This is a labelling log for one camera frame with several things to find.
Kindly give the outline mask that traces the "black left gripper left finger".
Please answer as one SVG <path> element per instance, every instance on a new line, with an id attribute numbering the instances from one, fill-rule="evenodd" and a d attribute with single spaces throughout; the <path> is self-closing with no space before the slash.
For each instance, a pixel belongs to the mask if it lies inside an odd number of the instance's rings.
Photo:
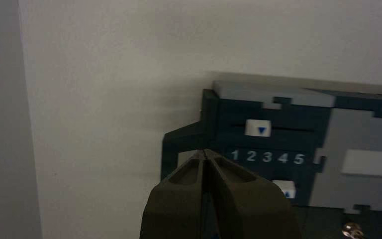
<path id="1" fill-rule="evenodd" d="M 199 239 L 206 157 L 198 150 L 156 185 L 143 211 L 142 239 Z"/>

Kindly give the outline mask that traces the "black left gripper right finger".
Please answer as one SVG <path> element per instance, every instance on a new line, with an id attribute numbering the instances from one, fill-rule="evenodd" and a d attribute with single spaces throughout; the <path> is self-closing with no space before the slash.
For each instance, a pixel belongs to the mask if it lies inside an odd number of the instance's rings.
<path id="1" fill-rule="evenodd" d="M 273 182 L 206 149 L 208 192 L 222 239 L 300 239 L 289 200 Z"/>

